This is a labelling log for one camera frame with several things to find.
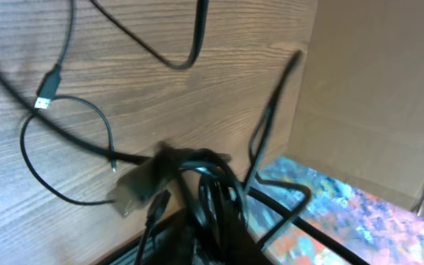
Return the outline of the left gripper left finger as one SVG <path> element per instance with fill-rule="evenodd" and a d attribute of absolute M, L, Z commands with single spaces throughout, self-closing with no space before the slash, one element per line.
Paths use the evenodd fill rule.
<path fill-rule="evenodd" d="M 185 209 L 160 222 L 148 221 L 138 245 L 138 264 L 191 265 L 196 243 L 194 236 Z"/>

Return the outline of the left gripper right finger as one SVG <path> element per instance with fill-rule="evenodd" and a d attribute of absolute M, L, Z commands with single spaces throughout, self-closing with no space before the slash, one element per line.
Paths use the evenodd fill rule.
<path fill-rule="evenodd" d="M 219 210 L 219 260 L 230 265 L 272 265 L 238 218 L 233 205 Z"/>

